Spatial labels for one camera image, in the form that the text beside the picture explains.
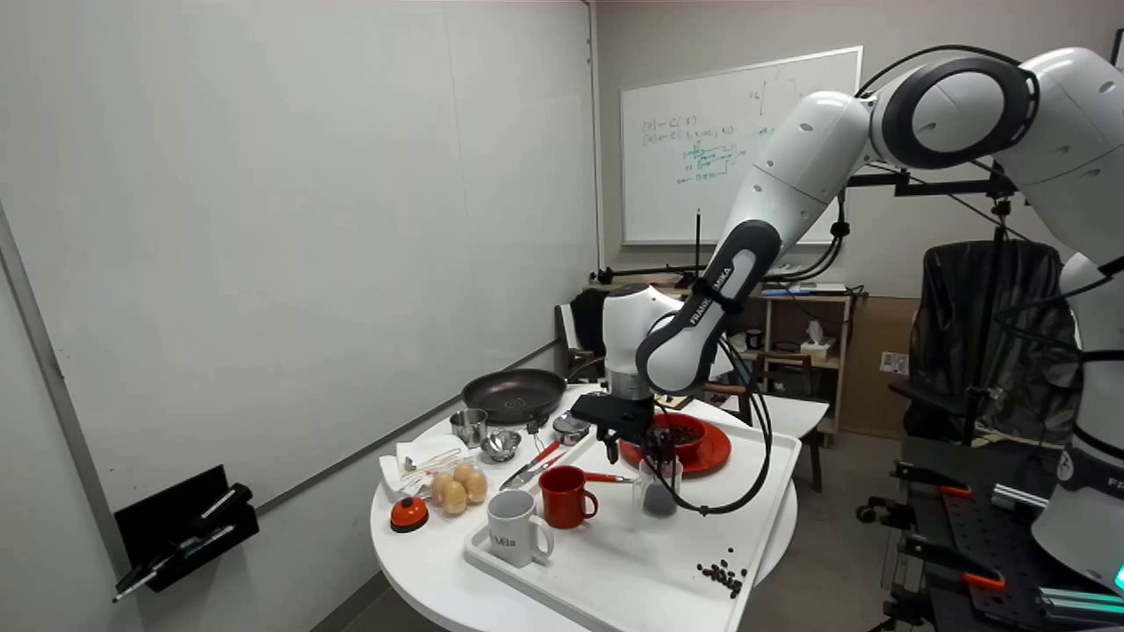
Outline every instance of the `white mug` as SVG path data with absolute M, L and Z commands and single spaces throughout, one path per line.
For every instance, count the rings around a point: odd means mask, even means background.
M 556 534 L 535 517 L 535 497 L 507 489 L 490 501 L 490 548 L 508 566 L 548 561 Z

